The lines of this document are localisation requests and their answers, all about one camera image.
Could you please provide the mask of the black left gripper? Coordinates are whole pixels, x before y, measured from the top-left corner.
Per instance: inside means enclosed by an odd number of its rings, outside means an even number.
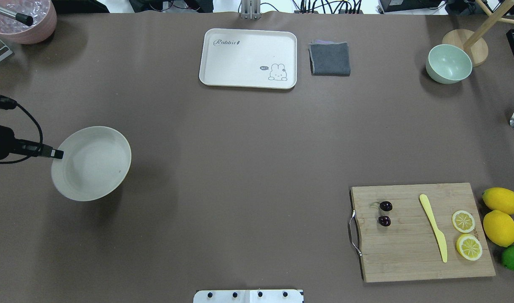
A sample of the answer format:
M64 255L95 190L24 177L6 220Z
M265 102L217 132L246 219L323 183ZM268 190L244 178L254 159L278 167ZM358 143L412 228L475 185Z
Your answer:
M0 160L13 154L15 133L12 128L0 125ZM28 140L16 140L16 154L26 157L47 157L63 159L62 150L53 149L51 146Z

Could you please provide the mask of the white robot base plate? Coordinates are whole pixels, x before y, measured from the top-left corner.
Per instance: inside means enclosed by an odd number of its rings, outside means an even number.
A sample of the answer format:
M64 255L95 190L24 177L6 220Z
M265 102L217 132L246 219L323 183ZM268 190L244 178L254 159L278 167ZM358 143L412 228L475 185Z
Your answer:
M194 303L304 303L303 290L201 290L193 297Z

